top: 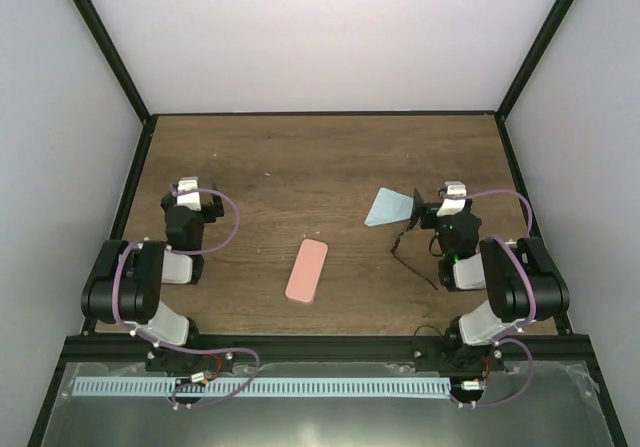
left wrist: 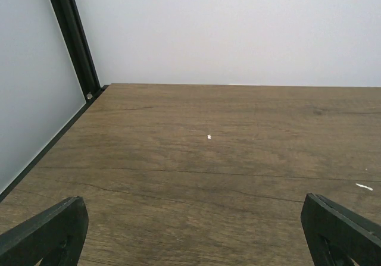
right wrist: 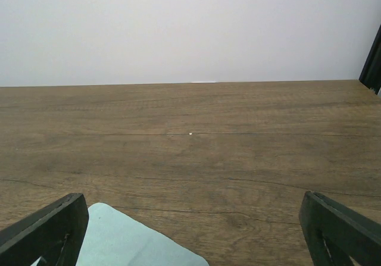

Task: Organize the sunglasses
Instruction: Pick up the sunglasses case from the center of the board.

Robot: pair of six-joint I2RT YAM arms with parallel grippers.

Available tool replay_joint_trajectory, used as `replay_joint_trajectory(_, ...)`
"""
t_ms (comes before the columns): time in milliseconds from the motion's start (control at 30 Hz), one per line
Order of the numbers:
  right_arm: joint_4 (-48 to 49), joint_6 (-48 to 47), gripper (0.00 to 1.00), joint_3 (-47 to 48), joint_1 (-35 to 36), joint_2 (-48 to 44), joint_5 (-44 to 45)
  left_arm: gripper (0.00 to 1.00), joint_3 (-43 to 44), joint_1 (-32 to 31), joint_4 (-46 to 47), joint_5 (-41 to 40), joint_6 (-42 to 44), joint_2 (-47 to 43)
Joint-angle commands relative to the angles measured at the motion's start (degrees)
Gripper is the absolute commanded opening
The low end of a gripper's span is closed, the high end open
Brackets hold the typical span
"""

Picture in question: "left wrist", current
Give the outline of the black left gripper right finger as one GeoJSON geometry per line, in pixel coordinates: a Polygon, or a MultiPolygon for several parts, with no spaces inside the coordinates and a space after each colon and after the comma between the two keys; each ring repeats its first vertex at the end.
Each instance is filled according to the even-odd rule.
{"type": "Polygon", "coordinates": [[[380,265],[380,225],[308,193],[301,224],[314,265],[380,265]]]}

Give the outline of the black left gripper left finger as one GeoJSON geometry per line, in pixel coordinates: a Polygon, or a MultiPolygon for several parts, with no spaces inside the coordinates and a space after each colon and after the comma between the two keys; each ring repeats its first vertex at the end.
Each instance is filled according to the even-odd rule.
{"type": "Polygon", "coordinates": [[[1,265],[77,265],[88,225],[83,198],[66,198],[1,234],[1,265]]]}

